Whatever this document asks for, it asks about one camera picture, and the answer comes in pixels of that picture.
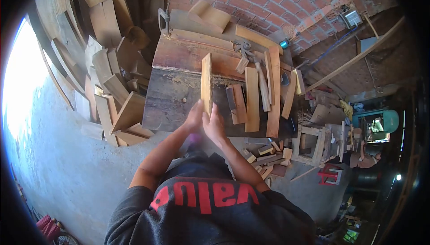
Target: cloth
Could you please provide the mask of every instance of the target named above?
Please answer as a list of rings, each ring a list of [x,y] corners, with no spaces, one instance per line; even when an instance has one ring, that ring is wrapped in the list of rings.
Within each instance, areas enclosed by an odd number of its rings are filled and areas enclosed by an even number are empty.
[[[129,188],[105,244],[314,244],[314,221],[275,191],[233,180],[224,159],[189,153],[152,193]]]

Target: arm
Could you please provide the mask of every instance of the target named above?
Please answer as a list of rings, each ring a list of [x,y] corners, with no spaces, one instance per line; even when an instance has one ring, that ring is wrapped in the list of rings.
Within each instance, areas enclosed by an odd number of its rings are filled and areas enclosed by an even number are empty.
[[[202,112],[203,102],[199,100],[191,108],[185,123],[160,142],[140,163],[130,187],[140,185],[155,192],[161,176],[166,172],[176,152],[179,151],[188,135],[200,127]]]
[[[218,113],[218,106],[214,103],[211,117],[203,112],[203,129],[206,135],[225,154],[233,170],[234,177],[254,186],[259,192],[270,190],[260,174],[231,144],[224,132],[224,120]]]

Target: wooden beam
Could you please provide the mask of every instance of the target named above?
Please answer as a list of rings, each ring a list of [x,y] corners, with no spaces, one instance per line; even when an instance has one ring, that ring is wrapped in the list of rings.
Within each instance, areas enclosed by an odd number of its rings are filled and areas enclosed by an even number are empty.
[[[202,85],[200,98],[204,104],[204,111],[212,113],[212,54],[208,53],[202,60]]]
[[[281,112],[281,70],[277,48],[274,46],[270,47],[269,54],[272,64],[274,98],[272,99],[272,108],[267,115],[266,137],[277,138]]]
[[[276,47],[280,55],[284,54],[282,47],[279,44],[276,44],[275,42],[267,38],[265,35],[259,34],[256,31],[252,31],[248,28],[242,27],[239,24],[236,24],[236,35],[239,37],[248,39],[266,48]]]
[[[334,70],[333,72],[331,72],[329,75],[325,76],[320,81],[318,81],[315,84],[313,84],[312,86],[308,87],[306,89],[306,92],[313,90],[314,88],[316,88],[320,84],[324,83],[326,80],[332,79],[333,77],[335,77],[336,75],[338,75],[342,71],[346,70],[351,65],[355,64],[357,61],[359,61],[362,58],[364,58],[367,54],[369,54],[370,52],[372,52],[375,48],[379,47],[388,38],[390,38],[390,36],[392,36],[402,26],[402,24],[404,23],[404,21],[405,21],[405,17],[402,17],[387,33],[385,33],[383,36],[381,36],[374,44],[372,44],[371,46],[369,46],[368,49],[366,49],[364,52],[358,54],[357,56],[355,56],[354,58],[352,58],[347,63],[343,64],[341,67],[337,68],[336,70]]]
[[[258,72],[256,69],[245,68],[246,83],[246,123],[245,132],[260,130],[260,99],[258,96]]]

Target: concrete floor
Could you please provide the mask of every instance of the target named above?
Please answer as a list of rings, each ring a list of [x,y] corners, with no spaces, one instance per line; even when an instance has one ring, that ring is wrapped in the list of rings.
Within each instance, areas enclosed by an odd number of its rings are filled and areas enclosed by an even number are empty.
[[[46,71],[43,64],[34,67]],[[72,91],[65,91],[74,105]],[[157,132],[144,143],[115,148],[105,141],[81,135],[83,119],[67,107],[47,72],[42,86],[23,93],[33,99],[29,112],[22,117],[28,123],[23,123],[24,128],[13,136],[12,122],[9,125],[3,117],[3,137],[30,209],[34,207],[42,216],[49,214],[61,221],[83,245],[102,244],[110,215],[138,165],[169,133]],[[243,138],[231,139],[238,150],[245,147]],[[222,155],[210,142],[204,148],[209,155],[212,152]],[[319,169],[289,182],[309,168],[293,162],[285,178],[274,178],[272,189],[284,194],[316,222],[329,222],[336,216],[351,171],[347,168],[338,186],[318,185]]]

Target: wooden block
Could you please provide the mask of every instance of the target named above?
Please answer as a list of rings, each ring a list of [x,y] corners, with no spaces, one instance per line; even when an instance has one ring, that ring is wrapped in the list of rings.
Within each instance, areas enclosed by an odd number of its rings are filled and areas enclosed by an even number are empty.
[[[279,44],[276,44],[275,42],[267,38],[265,35],[259,34],[256,31],[252,31],[248,28],[242,27],[239,24],[236,24],[236,35],[267,48],[276,47],[277,52],[280,55],[284,54],[282,47]]]
[[[273,75],[274,98],[271,111],[267,115],[266,137],[277,138],[279,132],[279,115],[281,110],[281,72],[279,54],[276,47],[269,48]]]
[[[260,130],[260,99],[258,96],[258,72],[256,69],[245,68],[246,83],[246,116],[245,132]]]
[[[202,60],[202,85],[200,98],[204,104],[204,111],[212,113],[212,54],[208,53]]]
[[[145,108],[145,97],[132,91],[118,113],[118,119],[113,124],[110,134],[142,122],[143,109]]]
[[[301,70],[292,70],[291,73],[296,74],[296,94],[303,95],[305,92],[303,77],[301,75]]]
[[[118,147],[118,140],[115,135],[110,133],[112,128],[112,120],[110,118],[108,99],[101,97],[99,95],[95,95],[95,102],[97,104],[97,112],[100,117],[101,126],[103,127],[103,131],[105,131],[105,139],[109,144]]]
[[[103,83],[103,85],[109,90],[109,92],[120,103],[121,106],[126,102],[129,92],[121,83],[120,79],[118,78],[118,74],[112,75]]]
[[[285,97],[284,108],[282,109],[282,117],[285,119],[290,118],[291,107],[294,101],[294,94],[296,91],[297,77],[294,71],[290,75],[290,84],[288,85],[287,95]]]
[[[249,60],[247,58],[241,58],[236,66],[236,71],[240,74],[243,74],[248,63]]]
[[[275,92],[273,90],[272,63],[270,60],[270,53],[268,51],[264,52],[264,59],[266,61],[267,88],[269,90],[269,102],[270,104],[273,104],[273,98],[275,97]]]
[[[264,147],[261,147],[259,150],[258,150],[258,153],[260,154],[260,156],[261,155],[264,155],[265,153],[269,153],[269,152],[271,152],[271,151],[273,151],[273,146],[272,145],[266,145],[266,146],[264,146]]]
[[[231,16],[226,12],[213,8],[207,1],[198,1],[188,12],[192,21],[210,27],[212,30],[223,33]]]
[[[261,65],[259,62],[255,63],[255,68],[258,71],[258,85],[260,87],[261,101],[263,103],[263,111],[268,112],[271,110],[271,105],[269,101],[269,90],[267,88],[266,78],[263,74],[263,70],[261,69]]]
[[[100,124],[85,121],[82,123],[81,133],[96,140],[103,139],[103,127]]]

